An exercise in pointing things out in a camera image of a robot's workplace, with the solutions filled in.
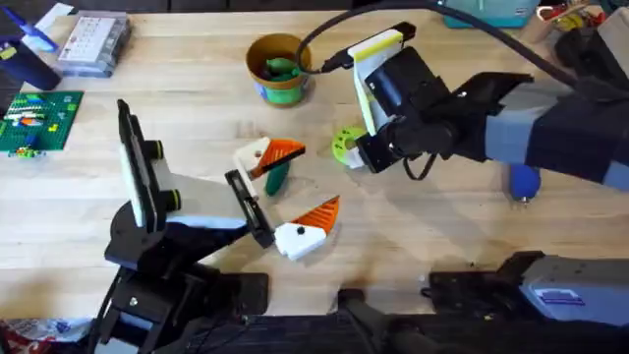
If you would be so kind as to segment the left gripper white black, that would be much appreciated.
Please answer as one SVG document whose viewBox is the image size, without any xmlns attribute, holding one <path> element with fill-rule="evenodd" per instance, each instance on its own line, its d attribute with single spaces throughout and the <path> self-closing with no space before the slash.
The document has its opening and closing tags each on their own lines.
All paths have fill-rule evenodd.
<svg viewBox="0 0 629 354">
<path fill-rule="evenodd" d="M 223 182 L 172 172 L 161 142 L 120 144 L 128 200 L 114 214 L 104 258 L 139 273 L 174 273 L 251 235 L 296 261 L 320 247 L 326 232 L 286 222 L 274 231 L 245 180 L 256 180 L 306 152 L 294 140 L 264 137 L 238 148 Z"/>
</svg>

